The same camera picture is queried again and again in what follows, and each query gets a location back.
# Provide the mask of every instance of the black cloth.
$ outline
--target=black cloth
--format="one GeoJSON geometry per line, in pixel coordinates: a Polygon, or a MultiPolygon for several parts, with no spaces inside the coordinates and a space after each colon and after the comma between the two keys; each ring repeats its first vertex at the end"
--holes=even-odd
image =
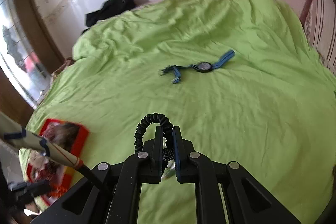
{"type": "Polygon", "coordinates": [[[98,10],[86,14],[86,26],[91,27],[98,20],[104,20],[116,15],[120,15],[124,11],[135,8],[134,0],[108,0],[103,7],[98,10]]]}

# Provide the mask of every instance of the silver rivet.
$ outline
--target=silver rivet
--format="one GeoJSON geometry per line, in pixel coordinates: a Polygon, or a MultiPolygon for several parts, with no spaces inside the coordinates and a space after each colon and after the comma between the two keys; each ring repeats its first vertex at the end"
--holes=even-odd
{"type": "Polygon", "coordinates": [[[108,167],[109,167],[109,165],[107,163],[105,163],[105,162],[102,162],[102,163],[98,164],[98,170],[100,170],[100,171],[104,171],[108,167]]]}
{"type": "Polygon", "coordinates": [[[238,169],[240,165],[239,165],[238,162],[236,162],[236,161],[232,161],[232,162],[230,162],[229,166],[230,166],[230,168],[232,168],[232,169],[238,169]]]}
{"type": "Polygon", "coordinates": [[[196,151],[191,152],[189,155],[190,155],[190,158],[193,158],[193,159],[199,158],[200,156],[199,152],[196,152],[196,151]]]}
{"type": "Polygon", "coordinates": [[[147,158],[147,156],[148,156],[148,153],[145,152],[145,151],[141,151],[138,154],[138,157],[141,158],[141,159],[147,158]]]}

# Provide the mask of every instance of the green bed sheet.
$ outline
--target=green bed sheet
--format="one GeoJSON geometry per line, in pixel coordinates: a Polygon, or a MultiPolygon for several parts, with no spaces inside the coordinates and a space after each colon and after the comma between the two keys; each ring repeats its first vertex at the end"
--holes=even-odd
{"type": "MultiPolygon", "coordinates": [[[[137,124],[163,113],[212,160],[236,160],[303,224],[332,192],[336,81],[308,45],[298,17],[275,0],[163,0],[99,22],[73,48],[28,128],[46,118],[85,125],[89,166],[134,152],[137,124]],[[168,65],[215,62],[207,74],[158,75],[168,65]]],[[[148,128],[144,139],[154,136],[148,128]]],[[[28,150],[21,150],[23,170],[28,150]]],[[[80,178],[75,175],[74,182],[80,178]]],[[[143,185],[138,223],[195,223],[194,185],[143,185]]]]}

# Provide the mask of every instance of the striped fabric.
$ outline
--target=striped fabric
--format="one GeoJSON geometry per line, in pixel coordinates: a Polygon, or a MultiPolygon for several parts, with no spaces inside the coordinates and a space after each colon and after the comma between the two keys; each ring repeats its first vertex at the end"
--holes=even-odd
{"type": "Polygon", "coordinates": [[[325,67],[336,75],[336,5],[332,0],[313,0],[304,24],[309,44],[325,67]]]}

